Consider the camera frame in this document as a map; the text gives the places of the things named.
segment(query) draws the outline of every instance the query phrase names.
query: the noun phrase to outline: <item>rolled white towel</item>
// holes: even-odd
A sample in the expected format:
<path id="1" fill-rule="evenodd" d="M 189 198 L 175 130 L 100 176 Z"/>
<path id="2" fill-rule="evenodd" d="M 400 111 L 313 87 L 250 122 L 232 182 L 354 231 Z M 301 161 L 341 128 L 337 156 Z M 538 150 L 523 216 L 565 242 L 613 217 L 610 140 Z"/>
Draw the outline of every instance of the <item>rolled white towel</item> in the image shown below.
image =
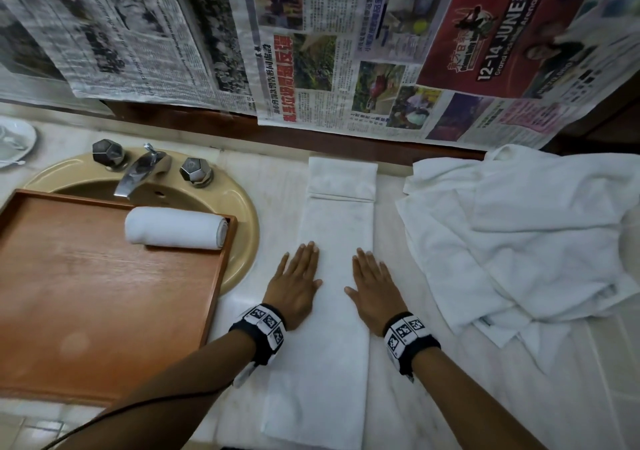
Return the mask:
<path id="1" fill-rule="evenodd" d="M 169 207 L 136 207 L 124 221 L 131 244 L 219 250 L 225 243 L 228 222 L 217 214 Z"/>

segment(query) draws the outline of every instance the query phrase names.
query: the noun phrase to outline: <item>wristband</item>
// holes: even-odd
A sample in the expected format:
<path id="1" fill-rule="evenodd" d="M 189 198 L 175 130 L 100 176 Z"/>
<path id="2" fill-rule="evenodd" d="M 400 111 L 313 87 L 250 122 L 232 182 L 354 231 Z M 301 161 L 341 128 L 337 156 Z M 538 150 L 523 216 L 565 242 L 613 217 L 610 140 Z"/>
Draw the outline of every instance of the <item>wristband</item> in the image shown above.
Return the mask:
<path id="1" fill-rule="evenodd" d="M 385 325 L 385 344 L 389 359 L 400 374 L 413 382 L 412 361 L 418 352 L 429 347 L 440 349 L 440 343 L 421 320 L 411 312 L 391 317 Z"/>
<path id="2" fill-rule="evenodd" d="M 231 325 L 229 332 L 232 330 L 243 331 L 255 342 L 255 355 L 252 361 L 234 379 L 234 386 L 239 388 L 256 367 L 267 365 L 273 360 L 282 346 L 287 331 L 280 311 L 266 303 L 245 310 L 235 324 Z"/>

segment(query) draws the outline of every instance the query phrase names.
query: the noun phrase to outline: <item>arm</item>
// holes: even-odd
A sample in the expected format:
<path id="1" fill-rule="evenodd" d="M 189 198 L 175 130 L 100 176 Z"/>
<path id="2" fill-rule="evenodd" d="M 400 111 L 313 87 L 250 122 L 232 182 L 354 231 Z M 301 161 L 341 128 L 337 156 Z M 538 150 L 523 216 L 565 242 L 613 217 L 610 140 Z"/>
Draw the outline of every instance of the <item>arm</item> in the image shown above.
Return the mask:
<path id="1" fill-rule="evenodd" d="M 357 290 L 344 290 L 370 331 L 382 337 L 387 322 L 406 312 L 402 296 L 384 263 L 358 250 L 353 257 Z M 439 407 L 464 450 L 545 450 L 500 403 L 440 349 L 428 348 L 413 359 L 414 374 Z"/>
<path id="2" fill-rule="evenodd" d="M 276 307 L 287 330 L 297 328 L 311 313 L 319 251 L 301 245 L 289 267 L 285 254 L 269 282 L 263 302 Z M 72 435 L 60 450 L 179 450 L 198 427 L 220 392 L 253 359 L 255 343 L 249 335 L 233 330 L 185 357 L 134 389 L 104 413 L 148 399 L 176 394 L 211 392 L 210 396 L 174 399 L 133 408 L 99 421 Z"/>

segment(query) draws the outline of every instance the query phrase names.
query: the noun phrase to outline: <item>black cable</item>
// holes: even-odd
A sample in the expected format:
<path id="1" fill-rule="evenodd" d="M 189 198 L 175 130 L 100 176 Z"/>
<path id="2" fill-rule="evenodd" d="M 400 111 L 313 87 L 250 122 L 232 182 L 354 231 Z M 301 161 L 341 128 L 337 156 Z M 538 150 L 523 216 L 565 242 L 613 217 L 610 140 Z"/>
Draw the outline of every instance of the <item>black cable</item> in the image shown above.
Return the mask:
<path id="1" fill-rule="evenodd" d="M 123 413 L 125 413 L 125 412 L 127 412 L 129 410 L 133 410 L 133 409 L 139 408 L 141 406 L 151 405 L 153 403 L 162 403 L 164 401 L 173 401 L 173 400 L 176 400 L 176 399 L 191 399 L 191 398 L 202 398 L 203 396 L 215 396 L 217 393 L 224 391 L 229 386 L 231 386 L 231 383 L 227 384 L 226 386 L 223 386 L 222 388 L 215 389 L 213 391 L 198 391 L 198 392 L 195 392 L 195 393 L 170 394 L 168 396 L 160 396 L 158 398 L 151 398 L 151 399 L 145 399 L 143 401 L 137 401 L 137 402 L 132 403 L 130 405 L 118 408 L 117 410 L 114 410 L 112 412 L 105 413 L 105 414 L 100 415 L 100 416 L 96 416 L 96 418 L 94 418 L 91 421 L 85 423 L 84 425 L 81 425 L 78 428 L 76 428 L 75 430 L 71 430 L 71 431 L 69 431 L 69 433 L 67 433 L 67 434 L 63 435 L 62 437 L 57 438 L 56 440 L 52 441 L 50 444 L 44 446 L 41 450 L 50 450 L 53 447 L 55 447 L 56 445 L 58 445 L 59 443 L 65 441 L 71 435 L 75 435 L 79 431 L 82 431 L 85 428 L 89 428 L 91 425 L 94 425 L 94 424 L 96 424 L 96 423 L 98 423 L 100 421 L 106 420 L 107 418 L 109 418 L 111 416 L 120 415 L 120 414 L 123 414 Z"/>

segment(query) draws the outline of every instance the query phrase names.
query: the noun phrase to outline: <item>countertop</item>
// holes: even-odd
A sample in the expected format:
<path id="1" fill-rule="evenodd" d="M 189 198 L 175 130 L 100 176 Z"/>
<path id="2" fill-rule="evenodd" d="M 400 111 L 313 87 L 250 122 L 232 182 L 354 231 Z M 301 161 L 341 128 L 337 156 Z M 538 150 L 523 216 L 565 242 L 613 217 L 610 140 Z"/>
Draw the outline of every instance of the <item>countertop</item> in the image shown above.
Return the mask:
<path id="1" fill-rule="evenodd" d="M 44 167 L 90 151 L 92 142 L 114 139 L 124 147 L 144 139 L 52 123 L 32 122 L 38 146 L 24 166 L 0 170 L 0 203 Z M 250 272 L 224 295 L 216 309 L 210 339 L 225 333 L 238 307 L 256 303 L 282 254 L 296 246 L 307 185 L 307 163 L 266 155 L 220 151 L 184 143 L 153 141 L 156 148 L 199 156 L 224 169 L 245 188 L 258 212 L 260 246 Z M 395 201 L 404 179 L 378 176 L 374 254 L 391 270 L 410 310 L 427 321 L 443 350 L 491 393 L 549 449 L 619 448 L 609 395 L 587 324 L 575 323 L 549 376 L 541 373 L 517 341 L 498 349 L 471 327 L 453 336 L 409 253 Z M 339 289 L 342 287 L 323 287 Z M 267 369 L 260 368 L 240 389 L 228 389 L 193 438 L 219 445 L 280 449 L 282 442 L 260 432 Z M 100 411 L 76 405 L 0 399 L 0 412 L 82 423 Z M 372 337 L 363 449 L 459 448 L 442 414 L 419 383 L 411 384 L 391 365 L 382 341 Z"/>

